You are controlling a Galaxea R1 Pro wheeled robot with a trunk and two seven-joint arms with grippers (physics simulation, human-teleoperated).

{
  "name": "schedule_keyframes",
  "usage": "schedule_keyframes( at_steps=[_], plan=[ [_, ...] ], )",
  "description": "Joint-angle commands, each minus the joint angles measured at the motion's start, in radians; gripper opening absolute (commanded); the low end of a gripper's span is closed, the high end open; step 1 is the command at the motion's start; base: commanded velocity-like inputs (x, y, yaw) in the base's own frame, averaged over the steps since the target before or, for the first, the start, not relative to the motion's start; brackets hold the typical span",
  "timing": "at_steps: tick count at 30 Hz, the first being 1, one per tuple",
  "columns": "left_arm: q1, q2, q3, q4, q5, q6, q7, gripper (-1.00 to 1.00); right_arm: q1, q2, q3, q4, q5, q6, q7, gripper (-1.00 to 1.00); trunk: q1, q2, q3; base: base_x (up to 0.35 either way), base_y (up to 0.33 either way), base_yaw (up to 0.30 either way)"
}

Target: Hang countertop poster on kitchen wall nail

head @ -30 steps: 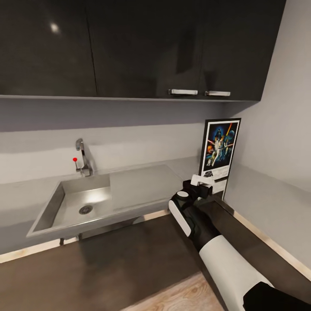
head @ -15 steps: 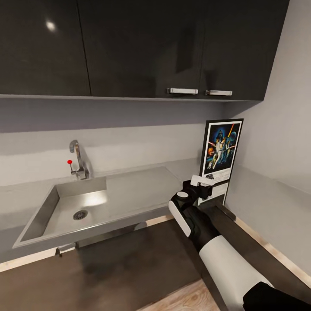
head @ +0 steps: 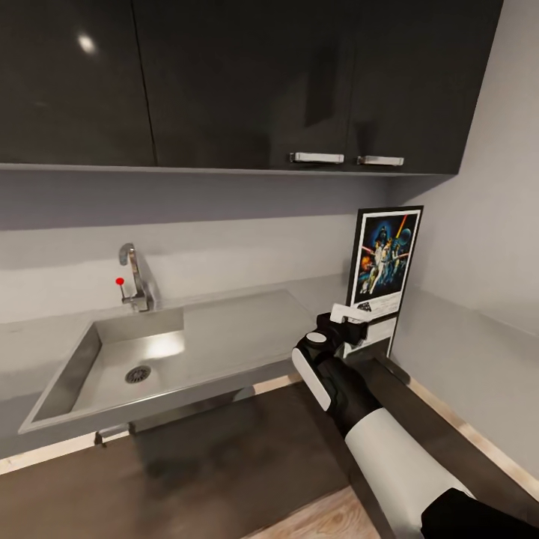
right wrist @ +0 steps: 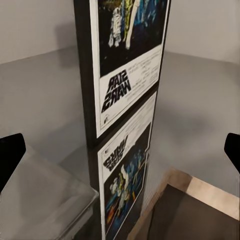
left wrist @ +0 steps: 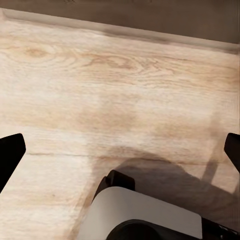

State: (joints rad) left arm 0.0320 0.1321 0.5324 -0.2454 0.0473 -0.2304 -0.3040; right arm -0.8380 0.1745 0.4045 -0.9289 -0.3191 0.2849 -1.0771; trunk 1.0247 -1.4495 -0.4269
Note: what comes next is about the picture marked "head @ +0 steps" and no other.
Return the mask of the poster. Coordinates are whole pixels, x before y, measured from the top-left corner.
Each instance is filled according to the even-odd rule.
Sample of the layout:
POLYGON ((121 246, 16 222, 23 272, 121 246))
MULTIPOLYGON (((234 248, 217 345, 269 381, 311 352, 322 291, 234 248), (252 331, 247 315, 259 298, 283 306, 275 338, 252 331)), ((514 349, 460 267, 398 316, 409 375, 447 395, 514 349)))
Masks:
POLYGON ((346 306, 369 311, 370 323, 401 312, 422 214, 423 206, 358 211, 346 306))

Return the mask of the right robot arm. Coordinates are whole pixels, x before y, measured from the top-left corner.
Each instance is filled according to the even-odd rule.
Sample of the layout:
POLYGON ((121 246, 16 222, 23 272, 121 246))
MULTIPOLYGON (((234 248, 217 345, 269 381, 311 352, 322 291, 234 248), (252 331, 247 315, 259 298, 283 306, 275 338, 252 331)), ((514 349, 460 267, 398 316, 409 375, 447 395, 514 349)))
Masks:
POLYGON ((334 304, 292 350, 300 375, 330 415, 397 539, 539 539, 539 529, 479 502, 430 456, 336 351, 366 340, 369 311, 334 304), (364 326, 345 317, 366 322, 364 326))

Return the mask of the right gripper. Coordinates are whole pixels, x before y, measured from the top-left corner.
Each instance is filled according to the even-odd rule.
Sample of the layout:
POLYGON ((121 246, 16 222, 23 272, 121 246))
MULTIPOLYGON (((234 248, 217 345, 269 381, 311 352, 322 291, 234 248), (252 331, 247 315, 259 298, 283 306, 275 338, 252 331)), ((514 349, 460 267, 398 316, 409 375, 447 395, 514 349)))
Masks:
POLYGON ((331 328, 334 329, 334 331, 337 331, 341 339, 340 346, 342 346, 344 342, 358 346, 358 344, 360 343, 360 339, 367 339, 368 325, 369 323, 366 323, 364 326, 362 326, 357 323, 347 321, 342 324, 339 324, 334 321, 331 321, 329 314, 321 314, 317 316, 317 328, 331 328))

